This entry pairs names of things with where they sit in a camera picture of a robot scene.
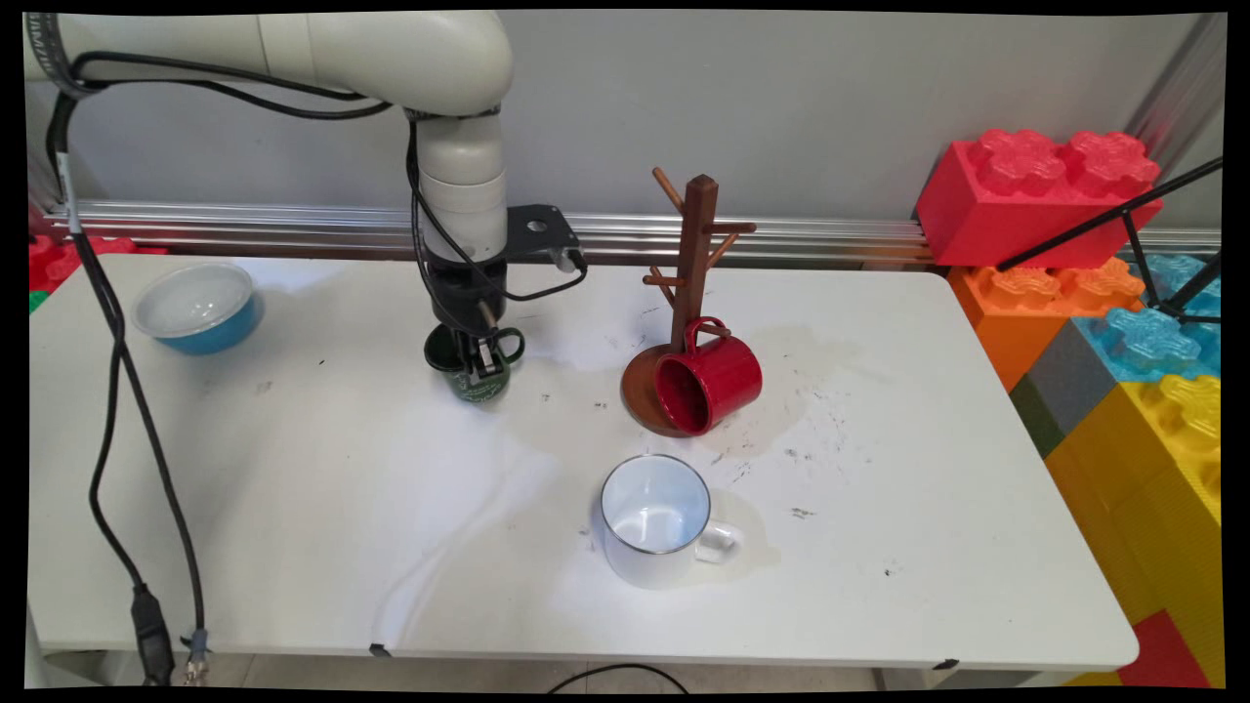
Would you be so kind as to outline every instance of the white mug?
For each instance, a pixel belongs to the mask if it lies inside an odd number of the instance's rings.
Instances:
[[[724,564],[742,548],[740,529],[711,519],[711,494],[699,472],[666,454],[618,464],[599,505],[608,563],[634,585],[672,585],[696,559]]]

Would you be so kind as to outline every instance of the gray wall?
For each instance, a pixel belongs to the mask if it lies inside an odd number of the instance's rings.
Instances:
[[[1175,178],[1190,169],[1224,154],[1224,110],[1206,125],[1206,129],[1189,148],[1185,158],[1169,174]],[[1164,198],[1164,209],[1150,226],[1154,228],[1219,228],[1222,205],[1224,171],[1216,171],[1198,183]]]
[[[668,213],[648,173],[661,165],[675,181],[700,171],[718,179],[724,214],[868,219],[909,218],[952,139],[995,126],[1056,140],[1124,129],[1195,21],[751,10],[500,16],[516,55],[504,103],[511,204]],[[54,95],[28,84],[28,140],[40,151]],[[406,204],[399,111],[312,123],[194,88],[118,86],[80,106],[71,144],[89,199]]]

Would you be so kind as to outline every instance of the wooden mug stand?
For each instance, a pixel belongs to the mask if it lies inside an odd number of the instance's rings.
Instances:
[[[678,429],[660,407],[655,395],[655,364],[660,357],[685,350],[686,324],[702,313],[704,280],[708,269],[720,261],[725,251],[742,234],[755,231],[755,223],[716,223],[716,181],[699,175],[686,184],[686,199],[681,200],[676,189],[659,166],[651,175],[672,201],[681,215],[681,244],[678,249],[678,275],[665,276],[651,266],[651,275],[642,276],[646,285],[656,285],[672,308],[672,333],[669,344],[660,344],[639,353],[621,374],[621,398],[634,419],[646,429],[664,437],[690,437]],[[710,255],[711,236],[724,234],[725,239]],[[728,329],[701,325],[700,331],[729,336]]]

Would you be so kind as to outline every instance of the floor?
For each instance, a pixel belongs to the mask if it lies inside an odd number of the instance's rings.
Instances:
[[[112,685],[136,685],[142,680],[134,653],[64,652],[50,654],[48,662]],[[546,693],[561,680],[598,665],[602,663],[214,654],[209,683],[244,688]],[[690,693],[878,690],[872,669],[709,664],[658,668],[680,680]],[[679,692],[651,672],[618,669],[574,682],[561,693]]]

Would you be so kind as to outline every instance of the red mug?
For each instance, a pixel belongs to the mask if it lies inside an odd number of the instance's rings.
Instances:
[[[665,354],[655,365],[655,394],[664,413],[681,432],[699,435],[726,415],[760,397],[764,373],[750,346],[736,336],[718,336],[695,346],[699,325],[716,318],[696,318],[686,325],[686,350]]]

